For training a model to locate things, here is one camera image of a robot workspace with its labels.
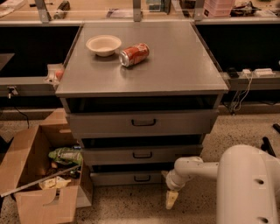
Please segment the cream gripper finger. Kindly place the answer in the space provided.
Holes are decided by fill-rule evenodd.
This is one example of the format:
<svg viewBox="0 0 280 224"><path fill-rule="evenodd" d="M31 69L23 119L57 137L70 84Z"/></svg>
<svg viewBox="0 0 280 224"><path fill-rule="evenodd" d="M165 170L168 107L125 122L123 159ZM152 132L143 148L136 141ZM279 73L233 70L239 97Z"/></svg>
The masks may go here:
<svg viewBox="0 0 280 224"><path fill-rule="evenodd" d="M165 207L170 210L174 206L179 193L177 191L168 190L166 193Z"/></svg>

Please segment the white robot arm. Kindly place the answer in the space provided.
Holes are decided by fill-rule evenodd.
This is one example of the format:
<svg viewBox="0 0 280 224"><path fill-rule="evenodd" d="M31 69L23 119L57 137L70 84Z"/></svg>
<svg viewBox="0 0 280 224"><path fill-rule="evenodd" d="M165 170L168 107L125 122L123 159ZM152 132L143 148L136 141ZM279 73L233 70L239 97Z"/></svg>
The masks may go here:
<svg viewBox="0 0 280 224"><path fill-rule="evenodd" d="M216 181L216 224L279 224L279 158L245 144L228 148L218 162L181 157L164 174L168 209L197 176Z"/></svg>

